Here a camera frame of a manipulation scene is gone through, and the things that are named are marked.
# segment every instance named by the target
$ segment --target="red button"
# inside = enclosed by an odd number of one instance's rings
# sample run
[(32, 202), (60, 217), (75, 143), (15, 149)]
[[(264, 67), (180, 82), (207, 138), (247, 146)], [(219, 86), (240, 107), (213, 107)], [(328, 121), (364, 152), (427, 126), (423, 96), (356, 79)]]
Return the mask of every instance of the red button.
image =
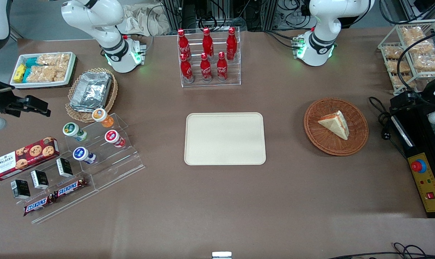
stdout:
[(422, 163), (419, 161), (414, 161), (411, 163), (411, 168), (416, 172), (420, 172), (423, 169)]
[(427, 199), (431, 200), (435, 198), (435, 194), (434, 193), (427, 193)]

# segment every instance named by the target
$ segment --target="red bottle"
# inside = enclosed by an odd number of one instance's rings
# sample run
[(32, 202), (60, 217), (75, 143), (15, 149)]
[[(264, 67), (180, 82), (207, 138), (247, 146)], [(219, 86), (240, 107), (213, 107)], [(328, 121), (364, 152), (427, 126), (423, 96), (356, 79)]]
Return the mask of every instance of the red bottle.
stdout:
[(219, 81), (227, 80), (227, 61), (223, 51), (219, 52), (219, 61), (217, 61), (217, 78)]
[(193, 82), (193, 74), (191, 72), (191, 65), (187, 61), (187, 56), (185, 54), (181, 54), (181, 72), (184, 76), (184, 83)]
[(208, 61), (208, 56), (206, 53), (201, 54), (201, 76), (204, 82), (211, 82), (213, 76), (211, 75), (211, 64)]
[(177, 34), (179, 35), (179, 51), (181, 52), (181, 54), (186, 54), (187, 60), (190, 61), (191, 60), (191, 52), (190, 52), (190, 45), (188, 43), (188, 39), (185, 36), (184, 30), (183, 29), (179, 29), (177, 30)]
[(203, 29), (203, 51), (208, 56), (209, 61), (214, 60), (214, 44), (213, 39), (209, 36), (209, 28)]
[(237, 53), (237, 38), (235, 37), (235, 28), (228, 30), (227, 37), (227, 60), (234, 60)]

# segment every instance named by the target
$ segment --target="bottle cap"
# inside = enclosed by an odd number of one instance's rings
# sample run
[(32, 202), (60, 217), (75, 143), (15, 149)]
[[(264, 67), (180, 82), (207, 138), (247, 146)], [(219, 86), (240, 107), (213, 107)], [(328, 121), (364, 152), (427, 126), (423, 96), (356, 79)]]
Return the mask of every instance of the bottle cap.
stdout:
[(107, 141), (109, 143), (115, 143), (118, 141), (119, 138), (120, 138), (120, 135), (118, 134), (117, 131), (114, 131), (113, 129), (111, 129), (110, 131), (107, 131), (107, 133), (105, 133), (105, 141)]
[(79, 146), (74, 150), (73, 157), (74, 157), (74, 159), (76, 159), (78, 161), (83, 161), (88, 157), (88, 154), (89, 154), (89, 152), (87, 149), (85, 149), (82, 146)]
[(78, 133), (79, 130), (80, 128), (77, 124), (69, 122), (62, 128), (62, 133), (66, 136), (73, 137)]
[(107, 118), (107, 112), (102, 108), (97, 108), (92, 112), (92, 119), (101, 122)]

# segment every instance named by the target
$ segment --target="table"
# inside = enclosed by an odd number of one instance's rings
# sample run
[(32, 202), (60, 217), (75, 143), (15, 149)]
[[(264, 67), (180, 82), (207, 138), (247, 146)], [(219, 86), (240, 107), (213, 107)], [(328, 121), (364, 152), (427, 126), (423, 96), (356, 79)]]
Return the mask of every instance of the table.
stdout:
[[(425, 219), (408, 165), (380, 138), (377, 111), (367, 100), (388, 105), (391, 98), (376, 51), (389, 30), (343, 30), (321, 67), (294, 60), (266, 34), (245, 32), (242, 85), (221, 90), (181, 88), (176, 37), (155, 38), (144, 66), (115, 74), (112, 110), (128, 123), (147, 168), (40, 225), (11, 213), (17, 207), (4, 202), (10, 193), (0, 186), (0, 259), (209, 258), (212, 251), (232, 251), (235, 259), (321, 259), (391, 251), (396, 241), (435, 254), (435, 219)], [(93, 40), (19, 44), (21, 54), (73, 51), (76, 75), (109, 68)], [(5, 117), (0, 155), (44, 136), (63, 141), (62, 126), (71, 121), (67, 93), (21, 91), (48, 102), (51, 117)], [(308, 140), (304, 112), (323, 97), (346, 99), (365, 115), (369, 140), (357, 154), (329, 156)], [(216, 112), (262, 114), (265, 164), (185, 164), (187, 115)]]

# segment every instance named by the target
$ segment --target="round wicker basket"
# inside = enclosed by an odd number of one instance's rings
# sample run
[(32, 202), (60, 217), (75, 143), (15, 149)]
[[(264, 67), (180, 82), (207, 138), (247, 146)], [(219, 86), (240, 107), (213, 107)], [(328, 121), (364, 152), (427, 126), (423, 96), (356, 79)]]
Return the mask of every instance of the round wicker basket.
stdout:
[[(349, 126), (349, 139), (344, 140), (318, 123), (325, 115), (340, 110)], [(322, 151), (335, 156), (355, 154), (366, 144), (369, 129), (360, 110), (346, 100), (324, 98), (312, 103), (304, 116), (304, 128), (311, 142)]]
[[(94, 73), (102, 73), (103, 72), (103, 73), (107, 73), (107, 74), (112, 75), (112, 85), (110, 86), (109, 96), (107, 97), (107, 104), (105, 105), (105, 110), (109, 114), (109, 111), (112, 108), (113, 103), (115, 102), (115, 98), (117, 98), (117, 92), (118, 92), (118, 84), (117, 84), (117, 80), (115, 79), (115, 76), (113, 75), (112, 72), (110, 72), (109, 70), (107, 70), (105, 68), (89, 69), (86, 72), (94, 72)], [(75, 87), (78, 85), (80, 78), (81, 78), (81, 75), (73, 82), (72, 87), (69, 90), (69, 94), (68, 94), (69, 101), (72, 100), (73, 94), (75, 92)], [(70, 103), (67, 103), (65, 105), (65, 109), (67, 111), (67, 114), (70, 117), (72, 117), (73, 119), (76, 119), (78, 121), (85, 122), (85, 123), (94, 122), (94, 120), (92, 119), (92, 113), (77, 112), (76, 110), (72, 109)]]

